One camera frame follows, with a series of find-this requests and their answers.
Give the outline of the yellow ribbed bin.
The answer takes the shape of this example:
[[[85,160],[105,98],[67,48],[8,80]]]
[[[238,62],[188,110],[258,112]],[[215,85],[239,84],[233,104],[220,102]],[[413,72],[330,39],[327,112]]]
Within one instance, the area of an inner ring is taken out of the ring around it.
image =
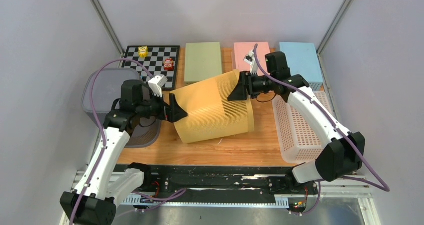
[[[172,91],[187,117],[174,123],[185,144],[251,133],[255,130],[250,100],[229,101],[240,78],[239,70]]]

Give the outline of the green perforated tray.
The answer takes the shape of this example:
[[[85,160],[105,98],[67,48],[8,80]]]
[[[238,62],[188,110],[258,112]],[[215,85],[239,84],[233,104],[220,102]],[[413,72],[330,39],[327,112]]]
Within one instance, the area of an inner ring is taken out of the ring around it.
[[[192,42],[185,45],[184,83],[191,85],[223,73],[219,42]]]

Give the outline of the blue perforated tray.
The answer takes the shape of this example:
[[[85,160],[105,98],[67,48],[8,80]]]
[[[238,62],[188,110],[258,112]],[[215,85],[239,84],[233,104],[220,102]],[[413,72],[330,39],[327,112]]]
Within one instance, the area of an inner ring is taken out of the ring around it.
[[[292,75],[305,78],[313,91],[321,90],[324,78],[314,43],[280,42],[278,50],[285,54]]]

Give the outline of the grey mesh basket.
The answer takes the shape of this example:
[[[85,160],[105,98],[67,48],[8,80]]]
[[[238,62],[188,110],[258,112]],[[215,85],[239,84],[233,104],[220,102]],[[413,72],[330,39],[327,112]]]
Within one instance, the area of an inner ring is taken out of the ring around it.
[[[141,80],[138,72],[131,68],[105,68],[94,79],[93,73],[86,86],[81,99],[81,107],[86,115],[96,123],[90,103],[90,91],[93,88],[93,103],[99,121],[103,123],[106,115],[111,111],[113,102],[121,97],[121,86],[127,80]],[[155,118],[142,118],[126,144],[127,149],[146,148],[157,141],[160,135],[161,121]]]

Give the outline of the large white perforated basket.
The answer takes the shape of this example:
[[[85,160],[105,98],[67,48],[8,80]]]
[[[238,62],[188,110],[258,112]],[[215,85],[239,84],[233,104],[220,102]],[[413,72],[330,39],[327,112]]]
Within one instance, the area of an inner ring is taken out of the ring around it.
[[[287,163],[314,161],[332,139],[341,138],[326,93],[314,91],[309,96],[312,100],[301,94],[291,103],[280,96],[272,101],[281,156]]]

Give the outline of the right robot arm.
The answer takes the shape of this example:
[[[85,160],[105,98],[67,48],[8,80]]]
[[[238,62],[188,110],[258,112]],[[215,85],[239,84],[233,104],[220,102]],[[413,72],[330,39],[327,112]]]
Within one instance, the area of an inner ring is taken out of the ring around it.
[[[285,186],[290,193],[298,194],[306,183],[319,180],[332,182],[362,168],[365,137],[340,124],[316,98],[302,75],[291,74],[285,53],[277,51],[266,54],[267,71],[262,76],[257,73],[262,66],[254,50],[248,52],[244,61],[250,65],[250,71],[239,73],[228,101],[246,101],[274,92],[302,115],[323,147],[315,160],[288,171]]]

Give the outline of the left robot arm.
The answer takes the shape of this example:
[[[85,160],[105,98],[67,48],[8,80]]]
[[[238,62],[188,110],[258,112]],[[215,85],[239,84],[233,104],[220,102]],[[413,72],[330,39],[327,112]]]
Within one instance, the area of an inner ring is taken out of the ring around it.
[[[134,191],[149,191],[153,186],[149,165],[132,163],[124,174],[110,183],[118,158],[142,119],[175,123],[188,113],[179,106],[176,96],[169,103],[162,97],[157,78],[148,83],[126,80],[120,98],[100,126],[101,139],[82,179],[72,192],[64,192],[60,205],[71,225],[111,225],[119,205]]]

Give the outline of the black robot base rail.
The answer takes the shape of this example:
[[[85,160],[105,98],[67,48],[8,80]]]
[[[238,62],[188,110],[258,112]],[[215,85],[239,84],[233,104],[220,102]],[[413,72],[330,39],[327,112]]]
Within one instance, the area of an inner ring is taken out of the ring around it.
[[[125,195],[123,205],[151,209],[157,205],[206,208],[270,208],[305,213],[325,199],[372,197],[360,176],[333,182],[308,182],[290,189],[285,167],[152,165],[149,180]]]

